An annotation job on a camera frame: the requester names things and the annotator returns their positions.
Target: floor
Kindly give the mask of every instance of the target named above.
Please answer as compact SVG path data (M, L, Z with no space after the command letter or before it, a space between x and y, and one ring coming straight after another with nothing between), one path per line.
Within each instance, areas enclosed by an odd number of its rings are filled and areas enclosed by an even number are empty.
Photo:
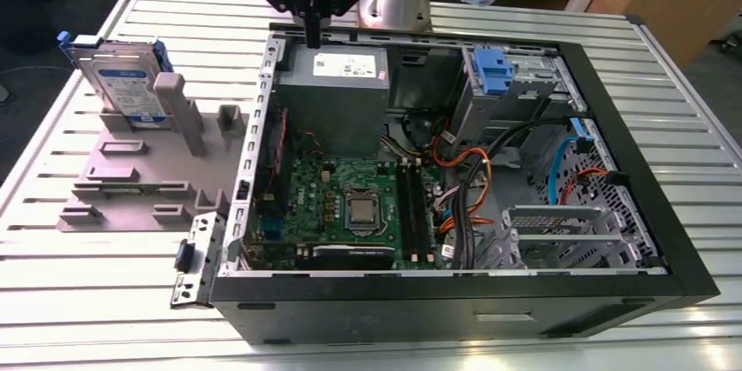
M38 10L55 30L73 34L95 33L117 0L57 0ZM35 67L34 69L11 69ZM71 65L58 49L19 56L0 47L0 83L14 100L0 104L0 182L14 167L31 135L66 83ZM685 73L725 123L742 142L742 61L710 45Z

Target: blue cable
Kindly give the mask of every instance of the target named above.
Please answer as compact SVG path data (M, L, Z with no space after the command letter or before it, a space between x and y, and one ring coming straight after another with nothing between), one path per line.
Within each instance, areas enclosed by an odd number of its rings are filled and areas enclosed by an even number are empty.
M578 140L577 136L568 136L557 148L557 153L554 154L553 169L549 171L549 181L546 184L546 191L549 193L549 204L557 204L557 175L560 174L561 159L568 152L568 147L570 144Z

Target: hard drive label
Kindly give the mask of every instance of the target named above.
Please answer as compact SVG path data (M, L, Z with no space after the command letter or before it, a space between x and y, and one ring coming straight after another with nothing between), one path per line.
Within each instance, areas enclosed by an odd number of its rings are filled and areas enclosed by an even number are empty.
M161 101L151 90L151 81L142 70L99 70L106 93L121 113L135 125L165 120Z

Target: motherboard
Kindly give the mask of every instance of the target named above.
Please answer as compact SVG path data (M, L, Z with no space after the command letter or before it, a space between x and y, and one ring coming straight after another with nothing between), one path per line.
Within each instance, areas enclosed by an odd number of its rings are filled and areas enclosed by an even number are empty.
M441 193L437 167L306 157L294 160L290 175L287 214L262 217L251 265L305 269L306 260L325 256L367 268L389 262L397 269L436 269L441 260L428 207Z

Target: metal table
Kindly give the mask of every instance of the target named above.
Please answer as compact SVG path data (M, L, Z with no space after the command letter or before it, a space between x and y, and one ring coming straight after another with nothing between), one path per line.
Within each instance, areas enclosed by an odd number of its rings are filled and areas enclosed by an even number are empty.
M199 108L250 112L263 0L119 0L99 35L161 36ZM354 13L338 20L353 25ZM641 25L434 4L436 31L582 43L714 274L721 296L581 341L251 347L215 310L169 309L183 233L63 234L58 214L102 122L77 71L0 189L0 364L131 369L742 368L742 153Z

